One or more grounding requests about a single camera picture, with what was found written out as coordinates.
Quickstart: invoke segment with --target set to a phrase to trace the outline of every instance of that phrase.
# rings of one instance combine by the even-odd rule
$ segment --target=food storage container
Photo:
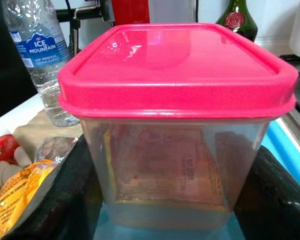
[[[215,24],[122,25],[60,71],[110,217],[223,226],[270,121],[295,105],[296,70]]]

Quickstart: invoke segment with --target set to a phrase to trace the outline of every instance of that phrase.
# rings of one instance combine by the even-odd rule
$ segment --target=bottle neck
[[[231,12],[242,12],[248,10],[246,0],[230,0],[227,7]]]

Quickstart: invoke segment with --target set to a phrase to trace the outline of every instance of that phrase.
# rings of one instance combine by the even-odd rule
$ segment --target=red seal
[[[231,29],[240,27],[245,22],[245,15],[241,12],[231,12],[225,18],[225,25]]]

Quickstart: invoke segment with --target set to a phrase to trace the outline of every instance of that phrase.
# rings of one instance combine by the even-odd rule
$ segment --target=pink plastic lid
[[[275,118],[295,106],[297,77],[216,24],[121,25],[59,72],[59,103],[92,118]]]

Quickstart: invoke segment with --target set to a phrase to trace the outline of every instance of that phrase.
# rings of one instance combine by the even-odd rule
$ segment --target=water bottle
[[[59,70],[70,59],[66,41],[50,0],[1,0],[13,42],[55,126],[79,120],[58,103]]]

